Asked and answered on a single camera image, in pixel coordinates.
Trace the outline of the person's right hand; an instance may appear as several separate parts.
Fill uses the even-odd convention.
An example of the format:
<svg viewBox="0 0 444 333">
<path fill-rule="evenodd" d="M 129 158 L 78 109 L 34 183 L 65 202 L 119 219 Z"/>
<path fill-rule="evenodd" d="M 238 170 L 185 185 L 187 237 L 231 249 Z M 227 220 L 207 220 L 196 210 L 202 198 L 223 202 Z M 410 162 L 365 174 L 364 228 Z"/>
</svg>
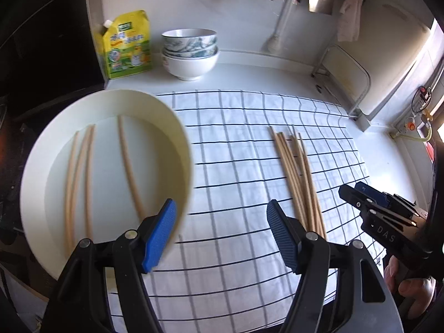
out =
<svg viewBox="0 0 444 333">
<path fill-rule="evenodd" d="M 421 316 L 432 301 L 436 288 L 436 280 L 432 278 L 411 278 L 401 283 L 395 282 L 399 270 L 399 261 L 396 257 L 390 260 L 384 270 L 385 283 L 391 292 L 398 291 L 404 298 L 413 300 L 407 317 L 415 319 Z"/>
</svg>

